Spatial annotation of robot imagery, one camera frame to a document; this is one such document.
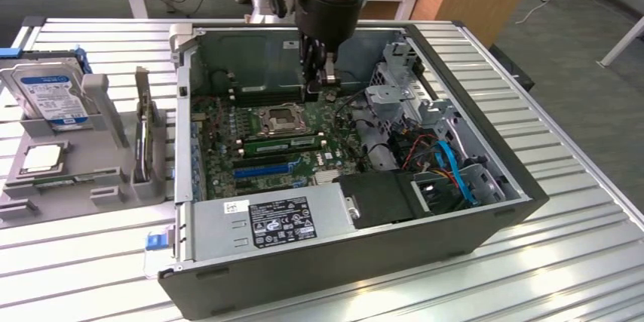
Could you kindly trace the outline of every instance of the red cable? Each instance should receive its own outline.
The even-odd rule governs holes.
[[[402,164],[402,170],[406,168],[406,164],[409,163],[409,160],[412,158],[412,155],[413,155],[413,151],[416,150],[416,146],[417,146],[417,143],[420,142],[420,140],[424,138],[424,137],[430,137],[433,139],[437,140],[437,137],[433,136],[433,135],[429,135],[429,134],[425,134],[425,135],[420,135],[417,138],[416,138],[416,141],[413,141],[413,144],[412,144],[412,149],[409,150],[409,153],[406,155],[406,158],[404,159],[404,164]]]
[[[456,187],[458,188],[458,183],[456,181],[456,179],[453,178],[452,174],[445,170],[445,169],[438,169],[440,171],[442,171],[446,175],[446,177],[449,178],[449,180],[452,181],[452,183],[456,185]]]

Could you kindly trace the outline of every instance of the power supply label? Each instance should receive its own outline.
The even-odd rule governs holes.
[[[305,197],[248,205],[248,215],[252,243],[257,248],[317,237]]]

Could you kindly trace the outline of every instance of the floor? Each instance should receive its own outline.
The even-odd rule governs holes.
[[[644,210],[644,42],[608,69],[602,58],[632,18],[602,0],[521,0],[496,45],[536,83],[530,95]]]
[[[150,17],[176,16],[158,0],[146,2]],[[540,105],[644,210],[644,42],[634,42],[608,69],[596,64],[636,19],[602,0],[552,0],[525,23],[514,24],[540,4],[521,0],[497,46],[532,77],[530,94]],[[190,14],[198,1],[176,7]],[[0,8],[0,47],[10,45],[24,15],[130,17],[125,0],[0,0]],[[193,17],[238,18],[249,13],[249,5],[206,0]]]

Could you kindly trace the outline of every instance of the barcode label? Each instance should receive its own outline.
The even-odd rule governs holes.
[[[224,203],[224,214],[241,213],[248,211],[249,200],[228,201]]]

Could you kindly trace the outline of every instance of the green ram module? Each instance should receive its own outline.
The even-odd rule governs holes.
[[[244,157],[289,154],[314,151],[322,147],[324,136],[304,136],[292,139],[254,141],[244,144]]]

